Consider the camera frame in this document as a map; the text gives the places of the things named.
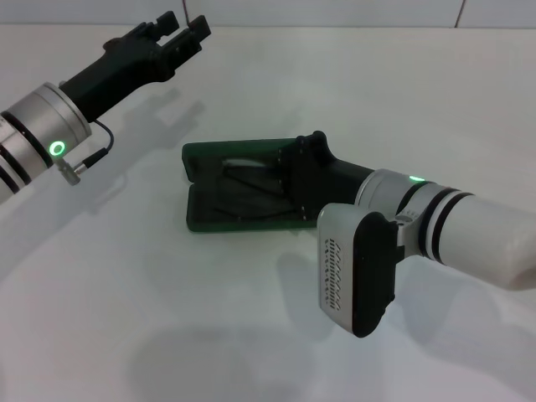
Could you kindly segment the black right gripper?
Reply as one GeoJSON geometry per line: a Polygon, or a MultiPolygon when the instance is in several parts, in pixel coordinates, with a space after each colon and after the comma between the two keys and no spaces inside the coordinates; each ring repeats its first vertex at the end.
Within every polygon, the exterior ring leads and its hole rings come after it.
{"type": "Polygon", "coordinates": [[[301,223],[315,222],[327,204],[354,204],[361,184],[373,172],[335,157],[322,131],[282,147],[279,164],[283,193],[301,223]]]}

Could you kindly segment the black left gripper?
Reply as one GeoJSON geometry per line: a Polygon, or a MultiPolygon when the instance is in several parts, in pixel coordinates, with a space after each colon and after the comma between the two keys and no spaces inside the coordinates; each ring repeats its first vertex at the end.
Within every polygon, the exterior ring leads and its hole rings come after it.
{"type": "Polygon", "coordinates": [[[204,15],[164,45],[159,41],[179,28],[173,11],[155,23],[141,23],[130,32],[103,45],[105,53],[93,64],[65,81],[59,88],[75,103],[88,122],[93,122],[138,88],[166,82],[175,71],[202,50],[210,34],[204,15]]]}

